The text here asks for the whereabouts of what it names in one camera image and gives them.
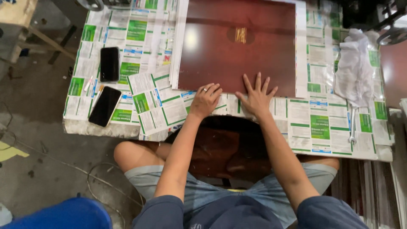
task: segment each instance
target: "table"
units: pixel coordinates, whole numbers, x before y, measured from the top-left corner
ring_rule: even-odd
[[[55,50],[62,52],[71,59],[76,59],[75,55],[58,43],[41,33],[39,30],[30,25],[31,18],[33,17],[35,8],[37,7],[38,0],[19,0],[15,4],[3,3],[0,5],[0,24],[12,24],[19,27],[28,29],[29,32],[35,34],[48,44],[50,44]],[[17,59],[12,58],[11,62],[15,62]]]
[[[165,1],[166,4],[158,0],[155,5],[148,1],[140,3],[137,8],[133,2],[131,9],[89,12],[63,113],[67,133],[163,141],[182,126],[194,92],[172,90],[166,80],[174,43],[177,0]],[[270,112],[295,153],[392,161],[390,146],[394,138],[391,127],[387,126],[380,53],[376,46],[369,50],[371,64],[376,68],[376,98],[368,108],[358,109],[358,142],[354,146],[348,143],[351,109],[346,100],[333,93],[332,87],[339,43],[348,33],[341,27],[339,9],[327,1],[320,8],[307,3],[308,73],[301,77],[307,78],[308,96],[305,99],[273,98]],[[160,20],[157,20],[158,14],[163,15]],[[123,98],[111,123],[101,128],[87,122],[87,118],[100,85],[97,79],[99,50],[109,46],[120,48],[122,63],[119,82],[105,85],[121,90]],[[84,92],[82,88],[91,75],[96,78]],[[139,106],[149,94],[151,97],[155,94],[153,98],[159,101],[162,113],[152,113]],[[213,114],[256,121],[233,94],[222,94]]]

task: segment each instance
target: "smartphone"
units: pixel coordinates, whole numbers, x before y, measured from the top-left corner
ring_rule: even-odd
[[[96,101],[95,107],[90,113],[88,119],[89,122],[106,127],[109,124],[110,119],[112,119],[114,109],[119,103],[121,97],[121,91],[105,86],[98,101]]]
[[[101,82],[117,82],[120,77],[120,49],[101,49]]]

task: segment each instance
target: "denim shorts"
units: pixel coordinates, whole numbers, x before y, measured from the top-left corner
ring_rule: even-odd
[[[337,173],[335,168],[328,165],[302,163],[302,167],[308,179],[320,194],[325,192]],[[137,191],[143,195],[146,200],[149,200],[154,195],[162,168],[162,165],[138,167],[127,171],[125,176]],[[188,225],[191,218],[207,204],[225,196],[232,195],[250,196],[271,208],[274,214],[280,219],[284,228],[290,226],[297,219],[274,173],[261,179],[244,192],[232,192],[207,184],[197,180],[188,173],[184,197],[184,225]]]

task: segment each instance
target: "white cloth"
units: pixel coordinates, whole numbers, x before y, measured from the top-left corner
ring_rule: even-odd
[[[340,44],[334,92],[347,99],[352,107],[368,107],[373,99],[374,69],[370,65],[368,45],[369,38],[358,29],[351,29]]]

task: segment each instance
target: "brown board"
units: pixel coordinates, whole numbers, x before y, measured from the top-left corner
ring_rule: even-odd
[[[295,97],[295,4],[267,0],[189,0],[178,89],[219,83],[224,92],[247,93],[271,78],[268,91]]]

